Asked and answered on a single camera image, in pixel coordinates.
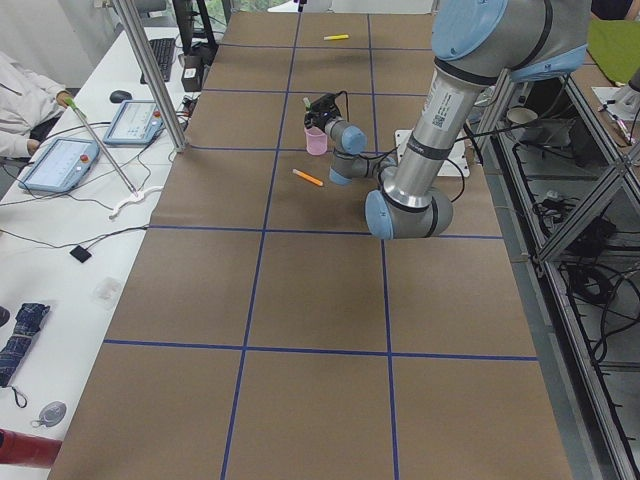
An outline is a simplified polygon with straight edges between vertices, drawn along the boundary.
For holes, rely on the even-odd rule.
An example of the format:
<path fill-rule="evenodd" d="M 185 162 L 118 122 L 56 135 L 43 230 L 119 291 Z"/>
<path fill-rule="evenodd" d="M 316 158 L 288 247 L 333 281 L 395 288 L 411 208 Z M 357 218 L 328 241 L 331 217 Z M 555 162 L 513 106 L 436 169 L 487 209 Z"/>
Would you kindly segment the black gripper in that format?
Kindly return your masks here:
<path fill-rule="evenodd" d="M 324 131 L 329 122 L 340 118 L 341 112 L 336 105 L 338 96 L 339 93 L 327 93 L 310 103 L 306 108 L 304 127 L 306 129 L 318 128 Z"/>

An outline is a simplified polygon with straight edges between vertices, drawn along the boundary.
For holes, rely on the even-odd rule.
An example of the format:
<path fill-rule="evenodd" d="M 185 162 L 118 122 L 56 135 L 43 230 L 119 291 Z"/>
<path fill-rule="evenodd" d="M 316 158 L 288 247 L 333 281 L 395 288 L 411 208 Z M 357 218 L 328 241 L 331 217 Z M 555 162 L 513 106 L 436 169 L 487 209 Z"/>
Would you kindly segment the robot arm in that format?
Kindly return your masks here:
<path fill-rule="evenodd" d="M 306 108 L 304 124 L 335 144 L 330 178 L 347 184 L 374 177 L 365 217 L 380 239 L 426 238 L 448 228 L 453 206 L 434 187 L 480 93 L 508 70 L 515 82 L 569 74 L 582 65 L 588 1 L 447 1 L 431 36 L 434 75 L 400 160 L 365 157 L 364 133 L 344 119 L 332 94 Z"/>

